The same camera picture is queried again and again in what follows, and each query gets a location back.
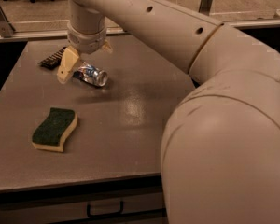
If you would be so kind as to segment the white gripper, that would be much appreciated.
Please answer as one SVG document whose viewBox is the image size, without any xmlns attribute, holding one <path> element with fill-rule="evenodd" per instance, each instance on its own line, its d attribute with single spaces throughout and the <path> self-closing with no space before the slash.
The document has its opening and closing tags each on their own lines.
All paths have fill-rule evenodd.
<svg viewBox="0 0 280 224">
<path fill-rule="evenodd" d="M 74 74 L 74 72 L 83 64 L 79 53 L 91 54 L 102 48 L 102 50 L 111 54 L 113 48 L 106 38 L 106 28 L 92 35 L 88 35 L 76 30 L 71 23 L 67 25 L 67 39 L 71 46 L 67 47 L 61 59 L 57 72 L 57 79 L 65 84 Z"/>
</svg>

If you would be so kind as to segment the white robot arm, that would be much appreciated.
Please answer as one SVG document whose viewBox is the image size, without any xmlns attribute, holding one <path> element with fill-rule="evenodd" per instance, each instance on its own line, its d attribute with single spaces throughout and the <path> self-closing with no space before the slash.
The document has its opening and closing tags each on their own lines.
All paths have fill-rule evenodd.
<svg viewBox="0 0 280 224">
<path fill-rule="evenodd" d="M 78 51 L 96 50 L 106 16 L 197 83 L 161 142 L 169 223 L 280 224 L 280 54 L 165 0 L 69 1 Z"/>
</svg>

